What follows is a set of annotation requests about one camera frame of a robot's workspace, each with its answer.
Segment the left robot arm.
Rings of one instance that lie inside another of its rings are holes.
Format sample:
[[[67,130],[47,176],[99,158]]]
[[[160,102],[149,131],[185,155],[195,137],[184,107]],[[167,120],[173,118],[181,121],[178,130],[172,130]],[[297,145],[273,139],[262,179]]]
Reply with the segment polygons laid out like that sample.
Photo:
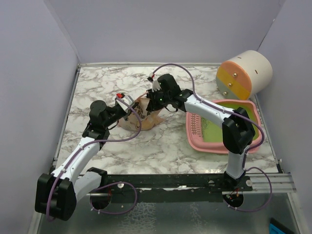
[[[109,127],[120,119],[126,119],[134,111],[135,101],[130,96],[117,97],[109,107],[102,100],[92,102],[89,122],[78,146],[52,173],[42,174],[37,181],[35,211],[46,215],[48,221],[67,221],[73,214],[79,195],[87,189],[96,192],[106,190],[108,181],[104,173],[95,170],[79,177],[86,164],[109,141]]]

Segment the cat litter bag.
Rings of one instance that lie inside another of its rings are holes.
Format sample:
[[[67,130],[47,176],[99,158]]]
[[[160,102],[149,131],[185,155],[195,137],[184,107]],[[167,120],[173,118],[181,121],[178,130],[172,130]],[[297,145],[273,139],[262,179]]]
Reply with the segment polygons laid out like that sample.
[[[147,93],[144,93],[135,100],[137,106],[134,108],[140,117],[142,131],[148,131],[164,121],[164,119],[159,116],[161,110],[154,112],[148,112],[146,110],[150,101],[146,95]],[[139,121],[137,117],[131,113],[128,116],[128,120],[120,119],[117,126],[127,131],[137,131],[139,129]]]

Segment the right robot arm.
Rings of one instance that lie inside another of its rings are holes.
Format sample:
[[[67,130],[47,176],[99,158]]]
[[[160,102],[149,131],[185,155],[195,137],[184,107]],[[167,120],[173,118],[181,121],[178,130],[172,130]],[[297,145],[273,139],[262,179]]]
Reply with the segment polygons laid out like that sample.
[[[230,191],[240,187],[246,173],[244,170],[246,152],[255,136],[246,110],[226,108],[197,96],[189,89],[182,90],[170,74],[164,74],[158,79],[154,79],[154,75],[151,74],[147,79],[152,83],[146,95],[149,99],[146,108],[148,113],[171,105],[176,111],[199,115],[222,130],[223,145],[229,152],[224,185]]]

